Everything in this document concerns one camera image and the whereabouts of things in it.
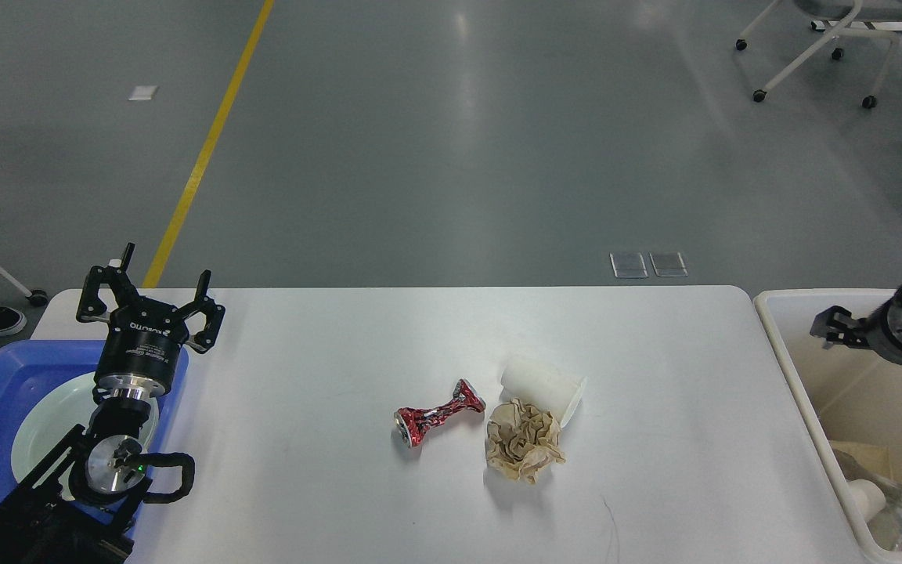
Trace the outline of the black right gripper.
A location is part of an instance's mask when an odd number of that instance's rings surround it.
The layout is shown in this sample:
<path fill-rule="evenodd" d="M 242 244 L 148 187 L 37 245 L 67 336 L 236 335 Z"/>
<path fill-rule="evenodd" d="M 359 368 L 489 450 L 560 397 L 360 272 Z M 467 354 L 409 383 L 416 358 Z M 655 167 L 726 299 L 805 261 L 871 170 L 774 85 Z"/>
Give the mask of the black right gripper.
<path fill-rule="evenodd" d="M 830 306 L 814 317 L 810 335 L 824 339 L 828 346 L 872 349 L 884 360 L 902 366 L 902 303 L 894 295 L 859 318 L 842 306 Z"/>

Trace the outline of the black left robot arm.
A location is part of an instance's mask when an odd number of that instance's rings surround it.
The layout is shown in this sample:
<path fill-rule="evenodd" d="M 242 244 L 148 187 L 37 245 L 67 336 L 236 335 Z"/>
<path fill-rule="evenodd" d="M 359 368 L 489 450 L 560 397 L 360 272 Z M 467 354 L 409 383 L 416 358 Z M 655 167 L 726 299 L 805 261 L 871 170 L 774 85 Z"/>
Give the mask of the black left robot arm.
<path fill-rule="evenodd" d="M 128 277 L 135 245 L 118 264 L 93 266 L 76 319 L 107 328 L 94 372 L 96 410 L 73 425 L 0 502 L 0 563 L 123 563 L 141 504 L 189 495 L 196 461 L 182 452 L 150 452 L 141 435 L 170 393 L 182 351 L 207 353 L 225 307 L 198 276 L 193 299 L 173 305 L 143 296 Z"/>

